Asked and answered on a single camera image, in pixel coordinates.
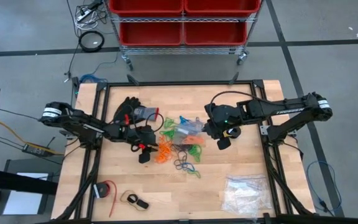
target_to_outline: red storage bin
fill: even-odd
[[[180,22],[122,22],[119,35],[126,46],[175,46],[181,44]]]
[[[186,45],[242,45],[247,39],[245,22],[187,22]]]
[[[259,10],[260,0],[185,0],[187,16],[247,17]]]
[[[181,16],[183,0],[110,0],[111,12],[121,17]]]

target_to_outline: power strip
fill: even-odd
[[[87,10],[85,11],[85,13],[84,13],[83,16],[78,16],[78,17],[76,18],[77,22],[81,22],[83,19],[85,19],[85,17],[87,17],[88,15],[90,15],[93,11],[94,11],[94,9],[93,9],[93,10],[87,9]]]

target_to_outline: metal wire shelf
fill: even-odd
[[[255,22],[252,17],[112,17],[112,22]]]
[[[128,55],[163,55],[163,54],[174,54],[174,55],[185,55],[185,54],[198,54],[198,55],[211,55],[211,54],[233,54],[240,55],[244,53],[244,46],[226,46],[226,47],[126,47],[122,46],[121,50],[123,53]]]
[[[121,51],[121,57],[127,64],[129,70],[133,70],[134,67],[128,55],[238,55],[237,64],[242,65],[244,60],[249,55],[246,50],[249,38],[254,30],[255,24],[259,17],[261,8],[265,0],[260,1],[259,11],[252,17],[186,17],[183,12],[181,17],[119,17],[111,13],[109,10],[110,0],[103,0],[108,14],[109,20],[114,31],[114,35],[119,43]],[[247,40],[244,45],[241,46],[188,46],[181,45],[178,47],[128,47],[121,45],[120,36],[116,26],[116,23],[121,22],[251,22],[252,25],[248,31]]]

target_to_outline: pile of rubber bands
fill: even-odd
[[[180,116],[181,124],[186,124],[190,122],[189,119],[185,119]],[[201,174],[195,169],[194,165],[187,161],[188,155],[193,156],[195,162],[199,163],[201,161],[201,152],[202,148],[199,144],[187,144],[187,142],[191,142],[190,140],[183,144],[174,144],[173,138],[175,135],[175,127],[179,125],[176,124],[175,121],[171,118],[166,118],[164,122],[164,131],[160,131],[160,139],[158,143],[158,156],[155,158],[156,163],[162,164],[164,162],[172,159],[172,153],[175,152],[177,158],[173,164],[176,169],[184,170],[188,174],[194,174],[198,178],[201,178]]]

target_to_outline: blue plastic piece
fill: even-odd
[[[189,119],[186,119],[186,118],[184,118],[183,116],[179,116],[179,118],[180,118],[180,124],[186,124],[186,123],[189,123],[189,122],[190,122]]]

